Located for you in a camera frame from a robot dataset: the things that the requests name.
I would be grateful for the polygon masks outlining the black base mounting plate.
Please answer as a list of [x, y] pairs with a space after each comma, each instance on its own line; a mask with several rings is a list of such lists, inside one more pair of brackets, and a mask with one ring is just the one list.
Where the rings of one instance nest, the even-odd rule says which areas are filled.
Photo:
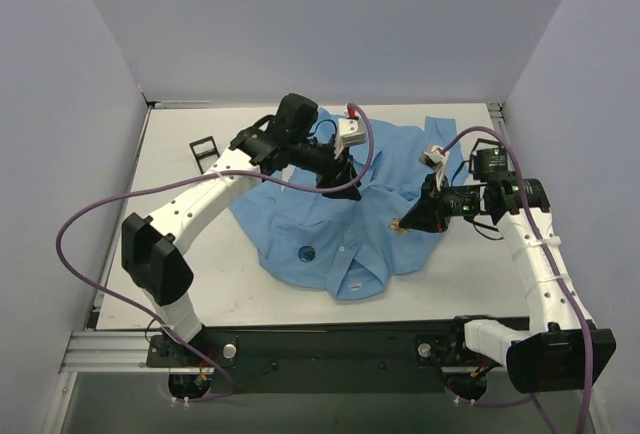
[[481, 391], [496, 365], [464, 350], [451, 321], [207, 327], [193, 345], [150, 340], [146, 365], [168, 370], [177, 397], [438, 393], [451, 376]]

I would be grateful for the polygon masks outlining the red maple leaf brooch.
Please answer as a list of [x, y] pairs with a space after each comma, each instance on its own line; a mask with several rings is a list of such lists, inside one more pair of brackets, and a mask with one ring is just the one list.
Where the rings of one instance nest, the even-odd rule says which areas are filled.
[[400, 218], [394, 218], [389, 224], [389, 228], [398, 235], [402, 235], [408, 232], [407, 229], [403, 228], [400, 225], [400, 221], [401, 221]]

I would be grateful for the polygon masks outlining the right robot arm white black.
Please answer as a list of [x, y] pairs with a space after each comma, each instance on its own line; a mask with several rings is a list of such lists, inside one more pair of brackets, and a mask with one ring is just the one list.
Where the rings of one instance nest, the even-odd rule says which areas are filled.
[[510, 170], [508, 152], [498, 144], [471, 155], [475, 182], [468, 186], [450, 184], [443, 147], [427, 147], [420, 160], [433, 171], [400, 228], [443, 233], [453, 218], [490, 217], [508, 246], [528, 309], [524, 331], [489, 316], [456, 318], [456, 342], [448, 356], [476, 353], [505, 367], [523, 394], [591, 388], [616, 341], [610, 329], [595, 326], [573, 287], [541, 183]]

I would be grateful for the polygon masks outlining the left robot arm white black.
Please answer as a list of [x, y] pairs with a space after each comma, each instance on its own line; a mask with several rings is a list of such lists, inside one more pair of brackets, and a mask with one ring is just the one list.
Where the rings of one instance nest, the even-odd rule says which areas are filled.
[[312, 134], [318, 117], [314, 101], [284, 96], [275, 113], [241, 130], [199, 178], [180, 183], [182, 193], [146, 216], [132, 213], [123, 221], [121, 265], [151, 302], [179, 363], [193, 365], [204, 356], [204, 326], [189, 296], [194, 274], [185, 255], [219, 214], [261, 182], [284, 186], [274, 174], [289, 166], [315, 175], [312, 193], [360, 200], [364, 172], [355, 168], [350, 149], [374, 145], [370, 121], [350, 104], [322, 142]]

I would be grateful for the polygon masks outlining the aluminium front rail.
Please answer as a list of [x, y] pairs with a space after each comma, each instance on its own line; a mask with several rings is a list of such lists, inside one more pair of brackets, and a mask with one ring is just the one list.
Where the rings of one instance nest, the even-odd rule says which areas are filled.
[[[473, 369], [485, 357], [463, 348], [443, 331], [391, 329], [207, 329], [196, 349], [231, 370], [251, 361], [401, 360], [420, 367]], [[158, 369], [191, 373], [203, 360], [168, 336], [150, 332], [81, 332], [71, 336], [64, 372], [136, 372]]]

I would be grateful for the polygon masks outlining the black rectangular frame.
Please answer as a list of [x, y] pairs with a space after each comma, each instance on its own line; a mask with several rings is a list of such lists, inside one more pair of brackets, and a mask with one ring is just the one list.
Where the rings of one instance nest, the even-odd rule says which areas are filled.
[[220, 151], [213, 136], [190, 142], [189, 149], [200, 174], [204, 174], [220, 157]]
[[497, 140], [478, 138], [471, 148], [469, 158], [476, 157], [478, 152], [484, 149], [500, 149], [502, 143]]

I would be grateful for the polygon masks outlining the right black rectangular frame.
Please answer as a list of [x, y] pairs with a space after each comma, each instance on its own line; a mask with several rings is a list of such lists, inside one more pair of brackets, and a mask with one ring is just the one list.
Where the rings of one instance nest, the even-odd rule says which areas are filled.
[[471, 148], [469, 158], [476, 157], [478, 152], [484, 149], [500, 149], [502, 143], [497, 140], [478, 138]]

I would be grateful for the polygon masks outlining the left black rectangular frame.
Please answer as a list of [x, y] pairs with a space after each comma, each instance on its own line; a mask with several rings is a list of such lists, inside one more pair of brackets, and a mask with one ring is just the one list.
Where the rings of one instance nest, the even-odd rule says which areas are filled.
[[220, 151], [213, 136], [190, 142], [189, 149], [200, 174], [204, 174], [220, 157]]

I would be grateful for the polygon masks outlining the blue button-up shirt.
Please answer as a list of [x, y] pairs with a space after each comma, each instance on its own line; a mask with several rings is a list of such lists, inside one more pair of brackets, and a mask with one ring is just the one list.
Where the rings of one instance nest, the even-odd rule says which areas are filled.
[[[438, 233], [394, 233], [389, 224], [420, 197], [429, 170], [418, 158], [427, 145], [447, 145], [457, 134], [453, 119], [428, 117], [422, 128], [375, 121], [374, 146], [356, 146], [356, 168], [371, 165], [361, 200], [334, 200], [263, 183], [231, 206], [254, 244], [260, 266], [290, 285], [323, 290], [340, 301], [383, 292], [391, 277], [422, 269], [441, 240]], [[312, 262], [298, 258], [310, 245]]]

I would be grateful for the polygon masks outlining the round blue badge pin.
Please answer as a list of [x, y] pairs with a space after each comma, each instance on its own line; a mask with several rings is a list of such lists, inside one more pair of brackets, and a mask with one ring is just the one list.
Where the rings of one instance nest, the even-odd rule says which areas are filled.
[[308, 263], [312, 262], [316, 257], [315, 249], [310, 245], [301, 246], [298, 250], [298, 258], [300, 261]]

